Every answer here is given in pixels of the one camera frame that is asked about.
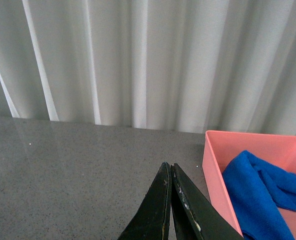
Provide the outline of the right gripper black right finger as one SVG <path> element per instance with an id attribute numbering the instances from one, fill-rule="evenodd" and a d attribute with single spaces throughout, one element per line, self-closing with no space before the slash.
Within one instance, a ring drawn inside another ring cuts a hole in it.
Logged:
<path id="1" fill-rule="evenodd" d="M 172 214 L 178 240 L 242 240 L 212 206 L 183 169 L 174 164 L 172 173 Z"/>

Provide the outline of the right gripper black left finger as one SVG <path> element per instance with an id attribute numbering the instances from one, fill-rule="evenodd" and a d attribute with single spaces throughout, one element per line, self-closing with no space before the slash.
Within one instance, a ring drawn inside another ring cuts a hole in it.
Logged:
<path id="1" fill-rule="evenodd" d="M 120 240 L 167 240 L 172 196 L 170 165 L 162 163 L 136 214 L 120 234 Z"/>

